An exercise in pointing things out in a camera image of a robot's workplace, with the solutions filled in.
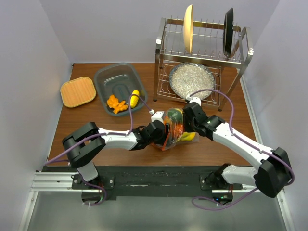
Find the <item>clear zip top bag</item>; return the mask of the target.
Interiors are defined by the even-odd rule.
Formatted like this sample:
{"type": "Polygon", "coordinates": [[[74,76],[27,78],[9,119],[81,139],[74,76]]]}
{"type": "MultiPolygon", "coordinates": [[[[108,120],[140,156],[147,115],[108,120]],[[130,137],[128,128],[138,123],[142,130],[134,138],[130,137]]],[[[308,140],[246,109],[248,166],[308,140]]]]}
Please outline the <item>clear zip top bag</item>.
{"type": "Polygon", "coordinates": [[[177,145],[184,145],[184,144],[190,144],[194,142],[199,141],[199,135],[196,133],[196,136],[193,141],[182,141],[182,142],[177,142],[178,138],[183,134],[184,127],[183,123],[182,124],[177,124],[177,123],[172,123],[171,120],[169,119],[167,112],[168,110],[164,111],[163,115],[163,120],[164,124],[169,124],[169,132],[167,134],[167,138],[164,142],[164,144],[154,144],[157,148],[161,149],[162,151],[166,151],[168,149],[171,149],[177,145]]]}

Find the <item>yellow fake corn cob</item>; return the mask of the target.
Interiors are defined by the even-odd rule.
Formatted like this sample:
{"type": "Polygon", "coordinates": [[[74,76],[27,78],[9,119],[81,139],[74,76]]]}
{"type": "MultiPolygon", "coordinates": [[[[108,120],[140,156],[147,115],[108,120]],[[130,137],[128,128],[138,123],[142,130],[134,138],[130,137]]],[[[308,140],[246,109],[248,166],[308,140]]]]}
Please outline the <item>yellow fake corn cob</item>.
{"type": "Polygon", "coordinates": [[[140,93],[139,93],[138,90],[134,90],[132,92],[132,96],[130,98],[130,107],[131,108],[134,108],[137,105],[138,100],[139,100],[139,95],[140,95],[140,93]]]}

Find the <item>orange fake food piece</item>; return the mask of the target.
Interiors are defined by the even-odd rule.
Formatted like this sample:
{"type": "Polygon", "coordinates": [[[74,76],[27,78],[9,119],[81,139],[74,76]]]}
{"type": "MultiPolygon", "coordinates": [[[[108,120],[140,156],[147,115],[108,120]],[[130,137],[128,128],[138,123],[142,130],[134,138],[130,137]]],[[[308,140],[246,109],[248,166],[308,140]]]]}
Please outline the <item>orange fake food piece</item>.
{"type": "Polygon", "coordinates": [[[128,109],[128,105],[126,101],[119,101],[114,95],[111,95],[107,100],[107,105],[109,108],[113,110],[114,114],[118,114],[119,112],[125,111],[128,109]]]}

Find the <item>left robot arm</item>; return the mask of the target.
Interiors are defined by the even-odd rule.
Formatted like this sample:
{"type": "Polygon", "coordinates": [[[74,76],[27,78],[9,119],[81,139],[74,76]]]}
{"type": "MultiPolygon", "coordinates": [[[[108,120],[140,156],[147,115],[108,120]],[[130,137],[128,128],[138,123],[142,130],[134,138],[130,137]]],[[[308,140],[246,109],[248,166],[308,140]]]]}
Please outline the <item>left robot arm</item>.
{"type": "Polygon", "coordinates": [[[155,120],[147,126],[139,126],[132,131],[112,131],[89,122],[62,140],[65,154],[72,168],[83,178],[83,184],[89,189],[100,183],[93,158],[102,149],[141,150],[150,144],[163,144],[167,135],[163,122],[155,120]]]}

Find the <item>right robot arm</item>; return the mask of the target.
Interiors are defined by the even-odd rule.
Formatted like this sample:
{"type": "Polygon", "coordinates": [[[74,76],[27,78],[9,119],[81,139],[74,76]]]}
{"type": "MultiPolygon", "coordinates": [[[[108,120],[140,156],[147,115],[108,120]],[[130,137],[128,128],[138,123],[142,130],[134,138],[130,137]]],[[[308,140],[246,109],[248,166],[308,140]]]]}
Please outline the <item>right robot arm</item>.
{"type": "Polygon", "coordinates": [[[184,106],[183,121],[185,131],[197,132],[220,143],[250,163],[248,167],[224,164],[214,173],[218,188],[226,189],[230,184],[250,185],[274,198],[294,180],[287,151],[283,148],[272,149],[253,141],[219,116],[207,116],[196,102],[184,106]]]}

